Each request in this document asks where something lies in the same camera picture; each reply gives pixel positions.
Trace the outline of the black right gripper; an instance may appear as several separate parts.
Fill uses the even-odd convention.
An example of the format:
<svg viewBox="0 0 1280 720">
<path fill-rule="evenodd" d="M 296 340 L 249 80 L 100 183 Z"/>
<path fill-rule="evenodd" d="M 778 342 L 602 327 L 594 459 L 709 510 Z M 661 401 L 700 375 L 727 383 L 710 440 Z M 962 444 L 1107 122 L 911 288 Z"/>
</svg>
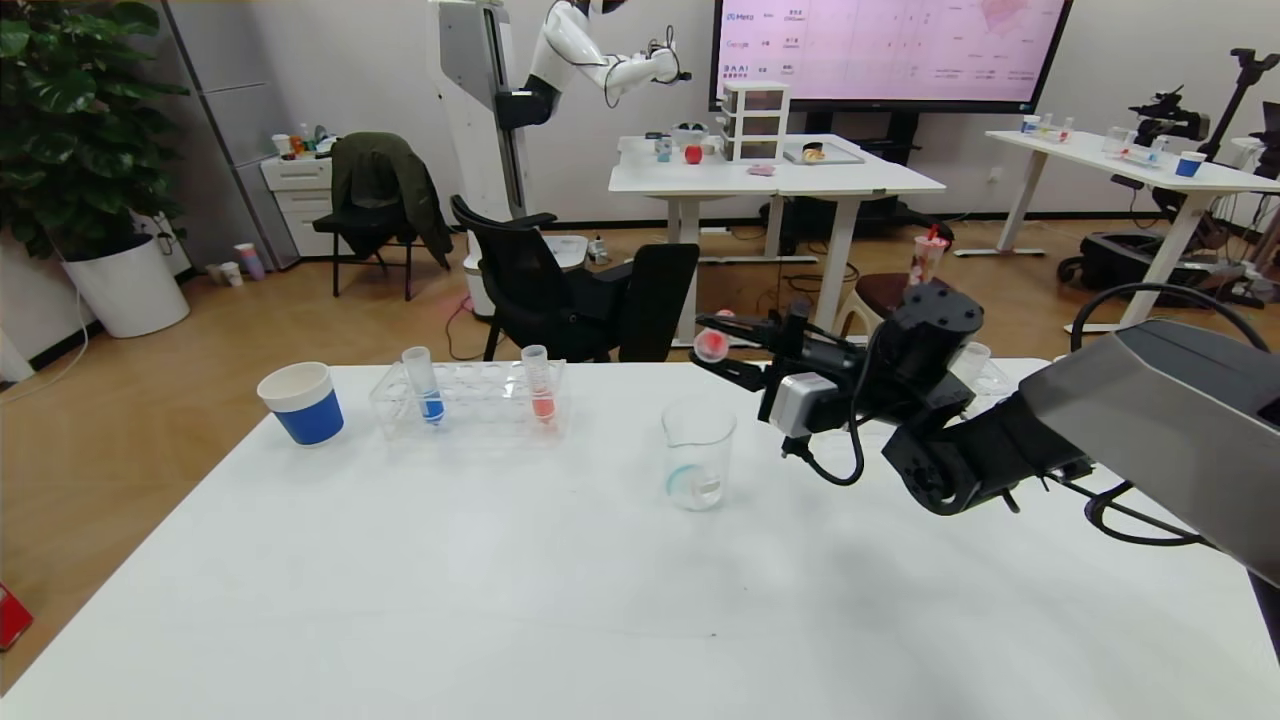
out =
<svg viewBox="0 0 1280 720">
<path fill-rule="evenodd" d="M 823 331 L 809 322 L 812 304 L 792 301 L 786 310 L 771 316 L 745 316 L 723 313 L 696 315 L 695 325 L 723 336 L 732 345 L 765 346 L 767 366 L 731 357 L 718 361 L 701 359 L 695 350 L 689 360 L 748 392 L 760 392 L 756 418 L 764 423 L 858 423 L 855 400 L 865 345 L 856 345 Z M 785 379 L 815 373 L 826 383 L 818 393 L 785 389 Z"/>
</svg>

